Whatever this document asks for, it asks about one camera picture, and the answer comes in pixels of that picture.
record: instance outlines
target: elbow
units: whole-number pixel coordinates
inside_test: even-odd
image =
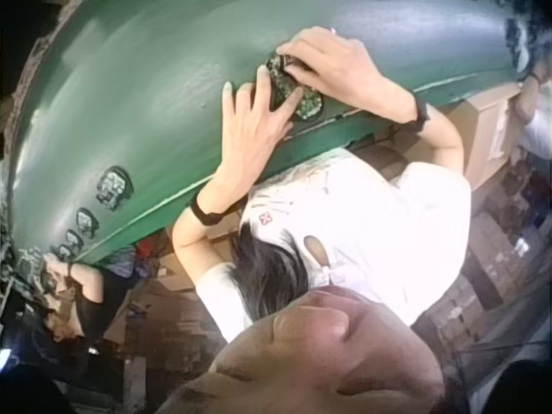
[[[527,105],[524,105],[521,100],[518,99],[516,102],[516,115],[521,120],[524,125],[527,125],[533,119],[532,111],[527,108]]]

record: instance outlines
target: green surface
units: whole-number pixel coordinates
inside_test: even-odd
[[[65,243],[79,207],[100,225],[84,238],[87,262],[174,220],[220,160],[223,83],[251,81],[301,28],[365,41],[383,73],[442,105],[515,78],[508,17],[493,0],[85,1],[50,47],[20,117],[9,178],[16,248]],[[327,99],[315,123],[346,110]],[[359,114],[299,134],[266,175],[381,126]],[[135,188],[116,212],[95,199],[111,166]]]

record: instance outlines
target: person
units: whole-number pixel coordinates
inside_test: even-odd
[[[441,368],[410,329],[457,277],[467,246],[462,141],[435,108],[384,77],[364,44],[307,28],[277,53],[300,85],[419,133],[433,163],[395,182],[338,148],[255,185],[302,97],[270,111],[267,69],[223,87],[222,160],[172,231],[182,266],[228,345],[161,406],[173,412],[436,410]],[[205,235],[248,195],[225,263]]]
[[[552,170],[552,53],[548,44],[524,81],[516,98],[514,113],[524,125],[519,140],[523,149],[513,152],[512,162],[525,158],[548,184]]]
[[[59,301],[48,294],[44,295],[48,309],[35,307],[33,340],[43,357],[61,360],[77,342],[85,345],[78,348],[88,349],[104,337],[127,291],[139,279],[135,260],[134,248],[115,252],[99,267],[64,262],[52,253],[44,255],[46,271],[57,282],[56,292],[61,285],[61,289],[74,285],[75,296],[69,317],[63,317]]]

